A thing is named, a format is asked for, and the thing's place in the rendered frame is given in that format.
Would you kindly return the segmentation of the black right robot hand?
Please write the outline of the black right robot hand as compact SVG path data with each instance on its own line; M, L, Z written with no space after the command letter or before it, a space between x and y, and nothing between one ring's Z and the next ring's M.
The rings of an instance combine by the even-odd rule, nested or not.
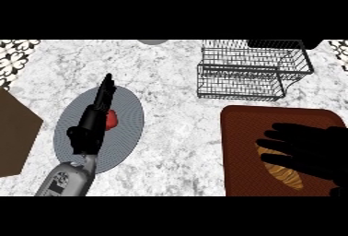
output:
M258 139L256 145L281 155L262 154L262 161L348 188L348 128L274 123L263 136L266 139Z

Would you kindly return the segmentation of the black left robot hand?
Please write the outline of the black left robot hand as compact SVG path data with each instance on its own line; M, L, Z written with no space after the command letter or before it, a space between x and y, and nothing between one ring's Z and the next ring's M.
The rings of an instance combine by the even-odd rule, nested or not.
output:
M66 130L75 155L95 155L100 150L114 90L112 74L107 74L97 89L94 103L86 106L78 125Z

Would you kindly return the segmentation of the golden brown croissant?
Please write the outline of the golden brown croissant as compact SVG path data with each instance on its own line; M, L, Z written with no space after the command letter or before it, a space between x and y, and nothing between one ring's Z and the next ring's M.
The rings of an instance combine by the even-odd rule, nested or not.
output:
M256 153L259 157L263 153L274 154L274 155L284 155L281 152L272 149L259 147L258 145L255 145L255 147L256 147ZM281 182L281 184L284 184L287 187L290 187L296 191L303 189L302 179L300 179L299 173L294 170L283 166L269 164L266 162L263 162L263 165L265 165L265 169L269 175L277 181Z

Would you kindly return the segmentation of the brown rectangular tray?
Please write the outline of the brown rectangular tray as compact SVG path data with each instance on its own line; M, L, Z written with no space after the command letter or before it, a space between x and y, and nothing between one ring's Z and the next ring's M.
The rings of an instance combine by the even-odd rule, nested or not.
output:
M294 190L268 173L256 153L255 140L272 123L319 128L343 127L339 116L322 109L230 105L219 113L224 188L227 196L328 196L330 181L299 174L303 188Z

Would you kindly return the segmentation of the red vegetable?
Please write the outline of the red vegetable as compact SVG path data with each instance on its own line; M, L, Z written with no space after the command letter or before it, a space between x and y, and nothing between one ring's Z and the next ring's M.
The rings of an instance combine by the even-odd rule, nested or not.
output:
M106 115L106 130L110 130L116 127L117 120L116 120L116 114L113 110L109 110Z

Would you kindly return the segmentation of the grey oval placemat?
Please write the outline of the grey oval placemat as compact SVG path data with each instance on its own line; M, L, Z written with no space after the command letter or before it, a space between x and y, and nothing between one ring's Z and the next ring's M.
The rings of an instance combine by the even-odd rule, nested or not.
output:
M88 89L66 106L57 120L53 146L58 162L84 163L84 158L73 154L66 130L78 125L86 106L94 102L97 88ZM116 87L110 109L116 115L116 127L104 133L103 145L97 154L95 173L110 170L128 157L134 150L144 127L141 102L132 92Z

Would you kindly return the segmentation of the brown wooden block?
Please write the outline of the brown wooden block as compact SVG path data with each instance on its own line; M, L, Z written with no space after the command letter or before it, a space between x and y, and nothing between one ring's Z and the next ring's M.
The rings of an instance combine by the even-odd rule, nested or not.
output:
M41 125L39 116L0 88L0 177L20 173Z

